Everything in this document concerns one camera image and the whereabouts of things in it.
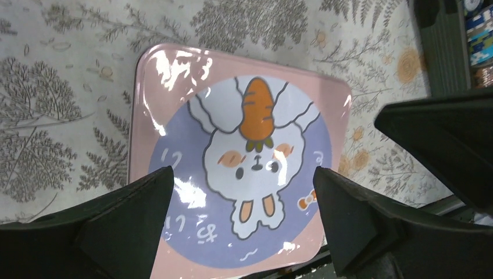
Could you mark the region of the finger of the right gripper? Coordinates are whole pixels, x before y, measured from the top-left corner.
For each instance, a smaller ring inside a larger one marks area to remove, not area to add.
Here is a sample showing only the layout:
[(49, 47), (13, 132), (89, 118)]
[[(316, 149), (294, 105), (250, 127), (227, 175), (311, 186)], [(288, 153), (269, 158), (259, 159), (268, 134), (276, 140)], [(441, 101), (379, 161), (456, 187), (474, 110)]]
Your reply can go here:
[(374, 126), (464, 203), (492, 213), (492, 89), (392, 103)]

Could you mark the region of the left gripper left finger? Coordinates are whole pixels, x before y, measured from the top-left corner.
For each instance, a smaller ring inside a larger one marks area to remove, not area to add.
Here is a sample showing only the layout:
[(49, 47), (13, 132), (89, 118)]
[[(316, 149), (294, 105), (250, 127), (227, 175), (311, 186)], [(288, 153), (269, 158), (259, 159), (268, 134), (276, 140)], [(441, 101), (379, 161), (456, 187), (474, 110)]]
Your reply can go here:
[(1, 225), (2, 278), (149, 278), (174, 188), (171, 167), (29, 223)]

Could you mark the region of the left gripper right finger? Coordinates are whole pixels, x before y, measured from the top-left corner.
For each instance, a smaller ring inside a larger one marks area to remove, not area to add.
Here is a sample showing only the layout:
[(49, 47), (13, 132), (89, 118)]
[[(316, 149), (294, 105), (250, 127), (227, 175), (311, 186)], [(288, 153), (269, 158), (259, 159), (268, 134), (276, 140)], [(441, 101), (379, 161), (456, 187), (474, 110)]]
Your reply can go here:
[(407, 206), (323, 167), (313, 185), (338, 276), (492, 277), (491, 227)]

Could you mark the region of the silver tin lid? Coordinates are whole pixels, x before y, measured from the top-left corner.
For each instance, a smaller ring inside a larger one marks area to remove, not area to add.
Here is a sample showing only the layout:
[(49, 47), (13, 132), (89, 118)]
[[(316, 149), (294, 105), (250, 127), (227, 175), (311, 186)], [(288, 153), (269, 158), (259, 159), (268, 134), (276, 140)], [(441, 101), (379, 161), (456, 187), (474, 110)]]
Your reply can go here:
[(336, 169), (351, 89), (312, 71), (159, 44), (137, 62), (128, 179), (174, 190), (152, 278), (237, 278), (303, 263), (323, 244), (313, 187)]

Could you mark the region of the black poker chip case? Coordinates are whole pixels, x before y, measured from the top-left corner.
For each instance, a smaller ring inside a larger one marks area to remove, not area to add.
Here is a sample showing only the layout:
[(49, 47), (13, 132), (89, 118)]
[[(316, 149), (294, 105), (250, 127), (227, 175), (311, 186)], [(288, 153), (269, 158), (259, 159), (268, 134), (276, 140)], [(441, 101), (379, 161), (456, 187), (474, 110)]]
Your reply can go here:
[(410, 1), (432, 97), (489, 94), (470, 65), (464, 1)]

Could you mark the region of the floral table mat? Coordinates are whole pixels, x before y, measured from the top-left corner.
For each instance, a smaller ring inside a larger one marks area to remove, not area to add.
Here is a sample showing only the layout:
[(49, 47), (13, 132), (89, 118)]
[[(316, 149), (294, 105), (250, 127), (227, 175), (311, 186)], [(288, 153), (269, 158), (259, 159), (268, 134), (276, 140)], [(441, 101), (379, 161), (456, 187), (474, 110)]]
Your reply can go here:
[(2, 1), (1, 223), (126, 183), (135, 64), (160, 42), (344, 80), (340, 173), (415, 207), (450, 196), (373, 126), (383, 105), (428, 93), (410, 1)]

